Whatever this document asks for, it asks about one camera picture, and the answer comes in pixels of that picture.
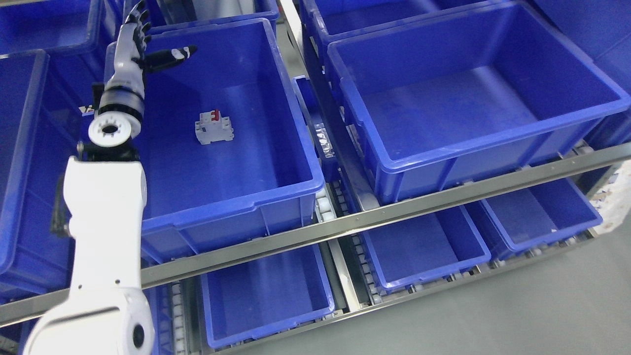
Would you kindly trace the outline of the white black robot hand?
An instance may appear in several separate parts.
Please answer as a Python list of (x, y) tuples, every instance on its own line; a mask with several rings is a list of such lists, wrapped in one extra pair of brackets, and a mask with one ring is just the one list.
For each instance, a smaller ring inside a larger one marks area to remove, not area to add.
[(177, 67), (198, 51), (196, 45), (188, 45), (147, 54), (146, 48), (151, 41), (149, 14), (146, 2), (140, 0), (121, 25), (113, 56), (113, 75), (104, 84), (102, 105), (144, 100), (146, 74)]

